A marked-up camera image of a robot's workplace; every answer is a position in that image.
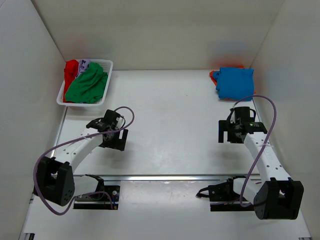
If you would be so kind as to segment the green t shirt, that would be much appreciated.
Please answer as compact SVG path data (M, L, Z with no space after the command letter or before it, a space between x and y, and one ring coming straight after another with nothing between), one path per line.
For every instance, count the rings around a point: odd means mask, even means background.
M95 104L104 95L108 82L108 73L96 62L70 84L65 100L75 104Z

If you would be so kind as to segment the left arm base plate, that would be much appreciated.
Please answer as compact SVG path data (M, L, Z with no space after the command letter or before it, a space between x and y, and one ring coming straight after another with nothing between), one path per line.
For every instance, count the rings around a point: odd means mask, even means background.
M108 181L98 175L86 174L81 178L95 180L96 185L80 184L80 195L73 202L75 210L118 210L120 200L120 181Z

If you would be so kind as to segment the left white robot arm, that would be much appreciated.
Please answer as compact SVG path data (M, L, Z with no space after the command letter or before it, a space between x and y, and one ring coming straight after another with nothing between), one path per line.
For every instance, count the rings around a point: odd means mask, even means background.
M117 110L108 109L103 117L91 120L78 138L59 144L58 147L62 148L60 154L47 157L43 153L33 170L34 194L56 215L58 212L51 207L51 203L69 208L75 198L109 198L101 177L86 173L75 178L74 173L96 148L124 151L128 126Z

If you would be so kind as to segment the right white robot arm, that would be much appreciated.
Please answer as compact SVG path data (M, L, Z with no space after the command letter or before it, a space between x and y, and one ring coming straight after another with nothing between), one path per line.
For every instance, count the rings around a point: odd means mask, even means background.
M269 141L269 131L255 118L255 110L240 106L231 108L227 119L218 122L218 142L223 143L227 133L229 143L244 144L261 179L256 184L249 177L235 178L224 187L224 195L229 200L242 195L260 220L295 220L303 198L303 184L286 172Z

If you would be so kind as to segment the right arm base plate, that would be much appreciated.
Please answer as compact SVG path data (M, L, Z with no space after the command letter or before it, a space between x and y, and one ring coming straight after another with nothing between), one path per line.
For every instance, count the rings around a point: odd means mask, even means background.
M211 212L252 212L254 210L252 205L247 207L240 205L240 195L234 192L231 178L219 184L201 188L195 197L209 199Z

